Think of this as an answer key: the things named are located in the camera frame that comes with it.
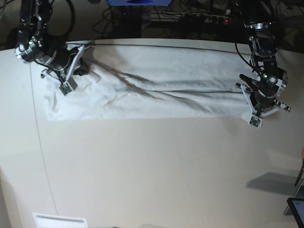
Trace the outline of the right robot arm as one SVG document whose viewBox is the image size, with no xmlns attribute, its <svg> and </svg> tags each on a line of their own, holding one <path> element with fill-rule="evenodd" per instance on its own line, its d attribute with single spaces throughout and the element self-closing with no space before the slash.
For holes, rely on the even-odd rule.
<svg viewBox="0 0 304 228">
<path fill-rule="evenodd" d="M 71 13 L 69 28 L 63 35 L 51 35 L 47 23 L 53 12 L 48 0 L 23 0 L 20 9 L 20 24 L 17 27 L 15 53 L 26 63 L 35 62 L 65 78 L 76 59 L 77 48 L 67 49 L 66 42 L 73 31 L 76 14 L 72 1 L 67 4 Z"/>
</svg>

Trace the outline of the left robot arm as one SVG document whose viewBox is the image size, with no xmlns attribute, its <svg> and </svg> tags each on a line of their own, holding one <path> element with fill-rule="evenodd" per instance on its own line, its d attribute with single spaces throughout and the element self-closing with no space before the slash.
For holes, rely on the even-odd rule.
<svg viewBox="0 0 304 228">
<path fill-rule="evenodd" d="M 254 115 L 260 116 L 263 111 L 281 104 L 277 98 L 288 81 L 287 72 L 279 68 L 276 61 L 276 15 L 269 0 L 240 0 L 238 4 L 251 50 L 248 65 L 259 81 L 244 74 L 239 77 L 251 88 L 245 91 L 250 93 Z"/>
</svg>

